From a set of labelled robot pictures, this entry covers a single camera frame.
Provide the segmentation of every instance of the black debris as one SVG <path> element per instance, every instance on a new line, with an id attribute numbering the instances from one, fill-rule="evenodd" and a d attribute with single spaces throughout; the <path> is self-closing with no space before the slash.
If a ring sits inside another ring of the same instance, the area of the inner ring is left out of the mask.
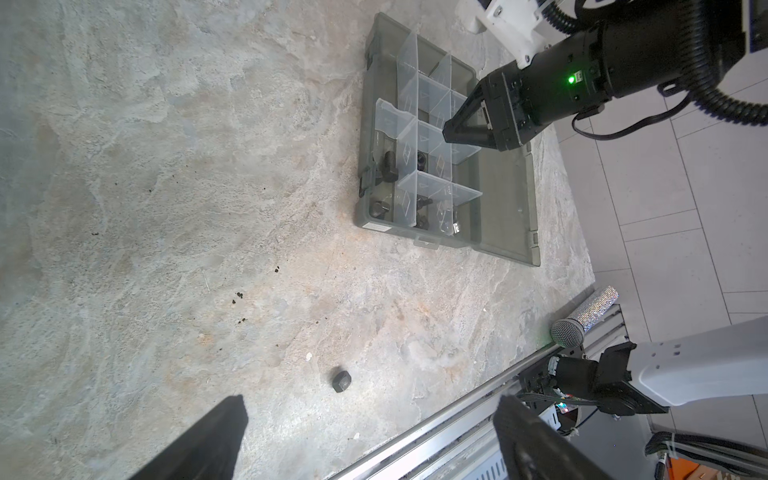
<path id="1" fill-rule="evenodd" d="M 338 375 L 333 377 L 333 389 L 336 390 L 337 393 L 341 393 L 348 389 L 351 384 L 352 376 L 346 370 L 339 372 Z"/>

